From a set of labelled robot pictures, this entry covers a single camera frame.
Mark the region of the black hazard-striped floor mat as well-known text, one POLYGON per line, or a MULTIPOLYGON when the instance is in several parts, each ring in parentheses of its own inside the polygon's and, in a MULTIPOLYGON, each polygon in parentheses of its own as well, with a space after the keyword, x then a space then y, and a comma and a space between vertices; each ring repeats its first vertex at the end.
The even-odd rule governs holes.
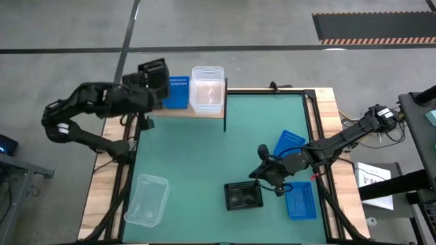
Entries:
POLYGON ((435 12, 314 13, 323 45, 436 44, 435 12))

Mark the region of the black clamp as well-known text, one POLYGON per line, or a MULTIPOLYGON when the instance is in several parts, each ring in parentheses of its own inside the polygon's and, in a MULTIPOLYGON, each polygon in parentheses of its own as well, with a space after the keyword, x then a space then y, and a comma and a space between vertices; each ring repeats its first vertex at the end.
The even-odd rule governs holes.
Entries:
POLYGON ((275 94, 279 94, 282 88, 293 88, 290 84, 279 86, 275 81, 271 81, 269 87, 273 89, 275 94))

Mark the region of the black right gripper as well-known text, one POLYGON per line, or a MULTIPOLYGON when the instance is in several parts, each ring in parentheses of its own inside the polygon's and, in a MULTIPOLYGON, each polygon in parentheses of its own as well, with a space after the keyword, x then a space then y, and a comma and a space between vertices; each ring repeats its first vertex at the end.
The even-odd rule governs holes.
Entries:
POLYGON ((274 192, 277 197, 285 193, 285 179, 294 176, 311 164, 311 156, 307 152, 289 154, 284 158, 268 157, 266 169, 258 167, 249 174, 249 178, 255 180, 265 180, 270 185, 275 186, 274 192))

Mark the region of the blue slotted plastic basket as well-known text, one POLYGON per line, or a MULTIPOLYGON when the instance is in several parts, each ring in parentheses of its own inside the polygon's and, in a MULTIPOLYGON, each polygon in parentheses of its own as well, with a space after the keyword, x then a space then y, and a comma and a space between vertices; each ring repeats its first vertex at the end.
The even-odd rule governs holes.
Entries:
POLYGON ((285 193, 287 213, 293 221, 317 218, 315 200, 310 182, 289 182, 292 190, 285 193))
POLYGON ((171 76, 170 96, 163 100, 168 109, 187 109, 189 103, 189 76, 171 76))
POLYGON ((291 133, 287 130, 283 130, 280 138, 275 146, 273 154, 276 157, 286 157, 289 154, 300 152, 298 146, 303 146, 306 143, 306 139, 291 133))

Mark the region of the black aluminium station frame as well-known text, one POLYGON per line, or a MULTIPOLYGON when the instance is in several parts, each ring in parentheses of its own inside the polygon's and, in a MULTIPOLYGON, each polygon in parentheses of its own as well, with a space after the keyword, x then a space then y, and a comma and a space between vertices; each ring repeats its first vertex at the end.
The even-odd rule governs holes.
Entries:
MULTIPOLYGON (((303 100, 307 107, 309 119, 309 135, 318 140, 330 137, 341 129, 340 114, 332 88, 300 88, 303 100)), ((109 140, 139 138, 138 119, 127 116, 124 119, 109 118, 105 121, 102 132, 104 138, 109 140)), ((109 218, 102 234, 90 240, 89 235, 103 219, 121 192, 121 189, 131 184, 130 177, 133 167, 129 165, 108 165, 109 156, 102 153, 97 156, 95 166, 100 168, 99 173, 94 173, 84 208, 84 214, 78 232, 77 244, 119 244, 125 222, 123 213, 127 209, 127 201, 123 200, 115 213, 109 218)), ((365 237, 369 237, 363 207, 358 194, 358 185, 354 179, 353 168, 349 163, 350 156, 346 153, 329 168, 323 181, 331 194, 337 199, 344 214, 350 223, 365 237)))

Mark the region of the black slotted plastic basket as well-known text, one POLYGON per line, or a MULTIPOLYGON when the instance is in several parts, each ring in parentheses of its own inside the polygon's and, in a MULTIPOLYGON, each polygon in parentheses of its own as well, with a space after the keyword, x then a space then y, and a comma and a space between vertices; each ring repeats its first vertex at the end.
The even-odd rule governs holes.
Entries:
POLYGON ((256 181, 224 184, 225 204, 228 211, 264 206, 262 190, 256 181))
POLYGON ((156 93, 159 100, 169 97, 170 74, 165 58, 140 64, 138 71, 144 74, 148 88, 156 93))

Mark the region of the white paper sheet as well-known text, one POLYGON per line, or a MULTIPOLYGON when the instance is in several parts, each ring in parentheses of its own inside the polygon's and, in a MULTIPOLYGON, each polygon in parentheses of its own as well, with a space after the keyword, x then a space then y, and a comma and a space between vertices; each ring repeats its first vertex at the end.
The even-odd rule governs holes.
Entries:
MULTIPOLYGON (((383 182, 392 178, 390 170, 366 163, 357 162, 355 163, 354 169, 358 187, 364 187, 377 182, 383 182)), ((377 199, 365 200, 362 201, 362 203, 386 210, 394 210, 393 198, 391 195, 379 197, 377 199)))

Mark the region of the black side desk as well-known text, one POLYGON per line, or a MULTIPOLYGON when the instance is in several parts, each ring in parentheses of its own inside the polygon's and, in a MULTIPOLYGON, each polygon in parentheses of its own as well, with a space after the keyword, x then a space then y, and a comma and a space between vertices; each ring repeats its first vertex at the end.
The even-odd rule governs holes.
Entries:
POLYGON ((406 194, 418 205, 436 242, 436 124, 427 114, 436 110, 436 85, 423 92, 399 95, 399 104, 423 164, 423 169, 359 188, 361 200, 406 194))

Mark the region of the green table mat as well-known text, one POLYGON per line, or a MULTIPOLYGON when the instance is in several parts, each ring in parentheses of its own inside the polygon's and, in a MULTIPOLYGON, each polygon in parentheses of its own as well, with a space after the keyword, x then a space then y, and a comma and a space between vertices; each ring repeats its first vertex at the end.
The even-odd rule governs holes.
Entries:
POLYGON ((283 131, 308 137, 301 95, 231 95, 226 119, 158 117, 140 134, 134 175, 167 179, 156 227, 126 224, 128 242, 323 243, 321 216, 294 221, 284 197, 263 191, 261 208, 229 211, 224 186, 259 166, 258 146, 273 150, 283 131))

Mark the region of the clear plastic bin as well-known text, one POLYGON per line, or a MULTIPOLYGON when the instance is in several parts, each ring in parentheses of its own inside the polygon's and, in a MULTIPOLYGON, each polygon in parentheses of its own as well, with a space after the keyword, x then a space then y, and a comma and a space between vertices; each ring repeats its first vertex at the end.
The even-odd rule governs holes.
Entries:
POLYGON ((166 178, 140 174, 130 206, 123 217, 125 222, 147 228, 156 227, 162 220, 169 192, 170 185, 166 178))
POLYGON ((189 103, 197 115, 218 115, 224 105, 225 72, 220 66, 195 66, 191 71, 189 103))

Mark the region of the wooden shelf black metal frame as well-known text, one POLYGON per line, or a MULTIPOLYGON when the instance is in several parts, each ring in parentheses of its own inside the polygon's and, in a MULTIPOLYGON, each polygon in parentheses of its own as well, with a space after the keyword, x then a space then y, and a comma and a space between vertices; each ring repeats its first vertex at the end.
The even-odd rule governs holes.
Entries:
POLYGON ((224 86, 224 103, 220 114, 196 114, 192 106, 189 104, 187 109, 161 109, 146 113, 147 116, 154 117, 175 117, 175 118, 207 118, 207 119, 222 119, 223 131, 227 131, 227 100, 228 100, 228 79, 225 78, 224 86))

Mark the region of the grey metal table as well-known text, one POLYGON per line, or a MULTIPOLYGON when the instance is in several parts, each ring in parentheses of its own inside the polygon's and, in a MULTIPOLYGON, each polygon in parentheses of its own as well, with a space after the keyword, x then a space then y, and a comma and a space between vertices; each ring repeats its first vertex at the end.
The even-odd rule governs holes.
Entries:
POLYGON ((33 176, 39 174, 52 178, 54 170, 40 167, 7 154, 0 154, 0 245, 8 245, 33 184, 33 176))

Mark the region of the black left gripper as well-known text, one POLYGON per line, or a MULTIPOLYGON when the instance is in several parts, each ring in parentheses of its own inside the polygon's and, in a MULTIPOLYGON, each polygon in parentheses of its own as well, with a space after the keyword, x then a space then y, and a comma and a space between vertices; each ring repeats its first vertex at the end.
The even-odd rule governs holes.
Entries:
POLYGON ((127 90, 127 108, 130 112, 147 113, 159 103, 156 92, 151 88, 151 80, 142 72, 122 76, 122 85, 127 90))

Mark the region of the black device blue light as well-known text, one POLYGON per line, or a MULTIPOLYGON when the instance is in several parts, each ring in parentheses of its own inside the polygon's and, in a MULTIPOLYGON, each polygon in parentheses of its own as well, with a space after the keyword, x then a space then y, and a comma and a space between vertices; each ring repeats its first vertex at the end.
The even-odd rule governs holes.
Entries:
POLYGON ((12 138, 0 134, 0 154, 14 156, 19 143, 12 138))

